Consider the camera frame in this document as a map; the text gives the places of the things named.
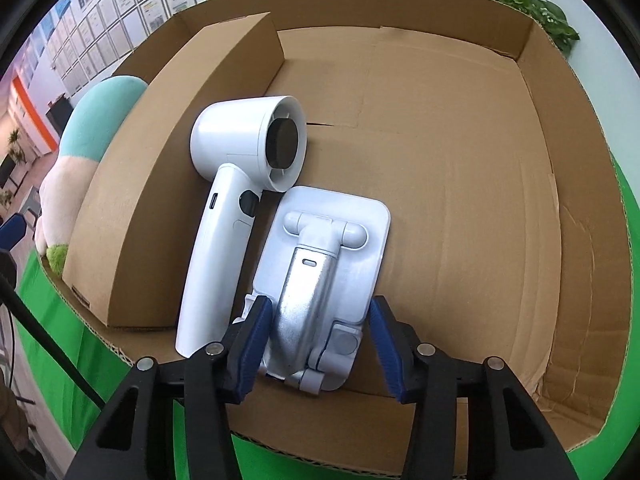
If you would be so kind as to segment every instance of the bulletin board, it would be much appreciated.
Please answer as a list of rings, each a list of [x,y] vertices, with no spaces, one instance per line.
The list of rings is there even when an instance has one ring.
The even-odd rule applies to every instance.
[[[196,0],[78,0],[82,15],[66,6],[48,38],[52,68],[73,96],[169,17],[195,4]]]

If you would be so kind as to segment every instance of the cardboard box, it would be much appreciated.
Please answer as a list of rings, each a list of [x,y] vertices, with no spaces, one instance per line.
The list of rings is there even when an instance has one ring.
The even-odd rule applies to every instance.
[[[625,213],[590,102],[527,16],[490,0],[211,0],[116,73],[150,86],[92,181],[63,280],[49,275],[124,359],[179,358],[175,329],[119,328],[175,322],[208,188],[189,155],[198,113],[292,94],[309,121],[298,183],[391,212],[376,293],[398,319],[452,356],[503,356],[566,449],[602,428],[630,322]],[[235,309],[278,199],[261,201]],[[341,390],[260,379],[228,412],[271,449],[382,474],[400,473],[413,417],[388,396],[368,335]]]

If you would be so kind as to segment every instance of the blue chair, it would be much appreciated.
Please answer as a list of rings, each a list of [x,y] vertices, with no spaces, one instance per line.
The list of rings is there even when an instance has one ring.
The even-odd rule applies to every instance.
[[[10,251],[24,238],[27,232],[27,221],[20,213],[12,214],[9,219],[0,226],[0,249]]]

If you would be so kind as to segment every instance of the stuffed animal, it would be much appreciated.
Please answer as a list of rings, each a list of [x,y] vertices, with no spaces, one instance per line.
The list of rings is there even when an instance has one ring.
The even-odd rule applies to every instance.
[[[114,76],[91,88],[71,113],[58,160],[40,186],[42,215],[36,224],[38,253],[62,275],[71,234],[95,170],[122,121],[146,89],[133,76]]]

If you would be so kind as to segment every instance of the green leaves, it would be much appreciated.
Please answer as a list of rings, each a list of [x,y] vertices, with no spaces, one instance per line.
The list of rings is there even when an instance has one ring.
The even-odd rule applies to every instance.
[[[556,47],[568,56],[580,35],[569,26],[564,11],[548,0],[495,0],[524,12],[536,20],[556,44]]]
[[[14,128],[9,134],[9,144],[13,144],[14,142],[18,142],[18,138],[20,138],[20,130],[18,128]]]

